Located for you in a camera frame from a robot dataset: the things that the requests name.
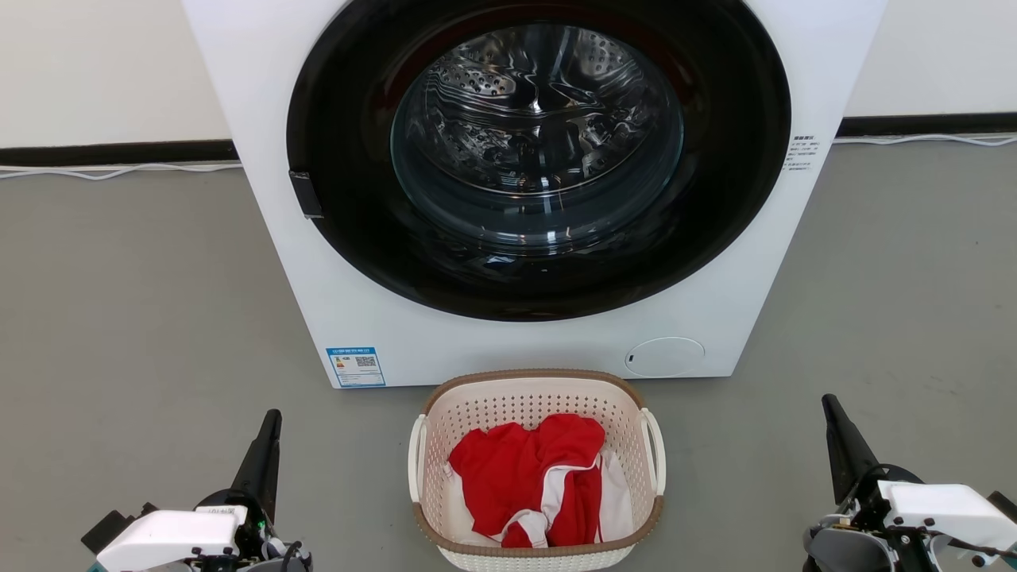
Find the cream perforated laundry basket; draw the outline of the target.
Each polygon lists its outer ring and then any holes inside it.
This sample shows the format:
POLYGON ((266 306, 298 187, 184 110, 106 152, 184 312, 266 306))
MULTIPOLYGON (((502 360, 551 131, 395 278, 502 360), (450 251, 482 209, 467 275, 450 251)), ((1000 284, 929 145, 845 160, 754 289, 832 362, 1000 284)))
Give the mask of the cream perforated laundry basket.
POLYGON ((451 565, 465 572, 595 572, 624 560, 649 535, 663 511, 666 454, 653 413, 613 374, 519 369, 457 377, 439 386, 409 438, 409 495, 416 522, 451 565), (501 549, 451 539, 450 479, 444 471, 458 442, 473 430, 507 423, 534 430, 552 414, 578 414, 605 431, 631 489, 636 531, 607 544, 551 549, 501 549))

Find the red and white garment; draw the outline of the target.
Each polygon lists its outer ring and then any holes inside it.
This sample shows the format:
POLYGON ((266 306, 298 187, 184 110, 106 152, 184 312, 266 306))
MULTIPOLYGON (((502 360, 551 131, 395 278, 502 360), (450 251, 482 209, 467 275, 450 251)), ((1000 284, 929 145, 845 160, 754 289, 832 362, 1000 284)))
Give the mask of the red and white garment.
POLYGON ((631 489, 605 431, 552 414, 468 432, 451 451, 451 539, 501 549, 607 544, 636 531, 631 489))

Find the small printed text sticker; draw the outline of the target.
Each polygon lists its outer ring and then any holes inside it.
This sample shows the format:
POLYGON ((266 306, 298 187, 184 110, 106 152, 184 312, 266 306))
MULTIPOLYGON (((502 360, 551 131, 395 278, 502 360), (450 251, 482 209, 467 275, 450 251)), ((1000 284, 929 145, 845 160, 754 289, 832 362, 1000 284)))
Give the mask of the small printed text sticker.
POLYGON ((807 172, 814 167, 823 141, 816 135, 792 135, 783 162, 783 172, 807 172))

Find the round black glass washer door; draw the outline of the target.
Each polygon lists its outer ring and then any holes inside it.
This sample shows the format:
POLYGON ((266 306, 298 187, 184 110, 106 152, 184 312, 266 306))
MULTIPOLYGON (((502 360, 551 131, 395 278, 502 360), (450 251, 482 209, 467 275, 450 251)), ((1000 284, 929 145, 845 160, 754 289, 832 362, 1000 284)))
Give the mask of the round black glass washer door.
POLYGON ((603 314, 773 191, 791 77, 744 0, 349 0, 291 98, 331 246, 447 314, 603 314))

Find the blue energy label sticker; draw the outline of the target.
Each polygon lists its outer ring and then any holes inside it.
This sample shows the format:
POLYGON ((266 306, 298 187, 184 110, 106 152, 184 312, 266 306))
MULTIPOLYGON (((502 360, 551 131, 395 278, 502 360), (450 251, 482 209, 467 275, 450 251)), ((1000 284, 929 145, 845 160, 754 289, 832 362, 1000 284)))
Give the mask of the blue energy label sticker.
POLYGON ((374 347, 326 348, 326 358, 337 388, 379 388, 386 385, 374 347))

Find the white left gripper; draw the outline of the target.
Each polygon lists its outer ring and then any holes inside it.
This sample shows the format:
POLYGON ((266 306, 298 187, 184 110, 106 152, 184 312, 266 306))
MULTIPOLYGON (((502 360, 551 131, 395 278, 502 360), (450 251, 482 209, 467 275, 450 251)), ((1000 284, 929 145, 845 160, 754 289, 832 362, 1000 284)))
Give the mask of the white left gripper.
POLYGON ((282 412, 265 413, 232 489, 192 510, 112 511, 81 537, 95 556, 88 572, 312 572, 312 554, 276 534, 282 412))

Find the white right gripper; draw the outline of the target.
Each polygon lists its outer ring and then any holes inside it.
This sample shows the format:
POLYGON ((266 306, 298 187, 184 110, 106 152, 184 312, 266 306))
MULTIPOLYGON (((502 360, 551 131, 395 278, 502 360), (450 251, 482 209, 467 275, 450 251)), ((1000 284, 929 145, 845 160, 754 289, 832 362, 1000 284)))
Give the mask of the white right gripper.
POLYGON ((1009 497, 923 484, 901 467, 878 465, 839 399, 823 395, 822 406, 837 509, 804 532, 802 572, 944 572, 949 555, 978 570, 1005 562, 1017 572, 1017 504, 1009 497))

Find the white front-load washing machine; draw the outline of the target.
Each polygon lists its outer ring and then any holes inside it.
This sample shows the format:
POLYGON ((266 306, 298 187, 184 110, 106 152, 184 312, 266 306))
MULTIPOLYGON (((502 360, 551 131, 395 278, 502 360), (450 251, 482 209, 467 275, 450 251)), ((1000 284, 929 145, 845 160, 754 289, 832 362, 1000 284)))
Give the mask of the white front-load washing machine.
POLYGON ((629 351, 684 337, 705 349, 681 377, 727 377, 740 362, 837 134, 887 0, 744 0, 773 33, 791 77, 792 135, 822 140, 813 169, 783 172, 747 228, 669 289, 603 314, 501 322, 423 307, 353 268, 296 199, 287 153, 298 75, 349 0, 181 0, 277 256, 335 386, 326 348, 377 349, 385 386, 495 369, 591 369, 624 379, 629 351))

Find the round white filter cover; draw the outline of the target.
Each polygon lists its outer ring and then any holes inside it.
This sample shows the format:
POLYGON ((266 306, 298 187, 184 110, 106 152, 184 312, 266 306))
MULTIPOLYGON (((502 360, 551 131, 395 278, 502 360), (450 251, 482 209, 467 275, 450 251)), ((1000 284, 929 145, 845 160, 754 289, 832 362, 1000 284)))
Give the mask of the round white filter cover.
POLYGON ((663 337, 647 340, 633 347, 625 356, 625 366, 635 377, 681 377, 697 369, 705 353, 704 347, 696 340, 663 337))

